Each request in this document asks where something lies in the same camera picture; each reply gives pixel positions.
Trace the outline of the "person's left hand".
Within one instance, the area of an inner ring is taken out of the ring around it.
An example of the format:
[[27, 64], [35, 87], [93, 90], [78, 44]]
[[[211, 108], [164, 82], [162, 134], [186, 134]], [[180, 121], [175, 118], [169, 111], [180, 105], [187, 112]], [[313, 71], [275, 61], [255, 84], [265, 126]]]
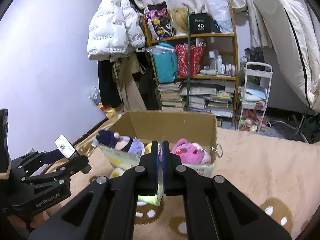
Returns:
[[35, 215], [31, 218], [28, 226], [24, 220], [16, 215], [10, 215], [6, 219], [10, 225], [5, 226], [7, 233], [3, 233], [1, 239], [27, 239], [30, 235], [28, 228], [35, 230], [49, 219], [49, 215], [46, 211]]

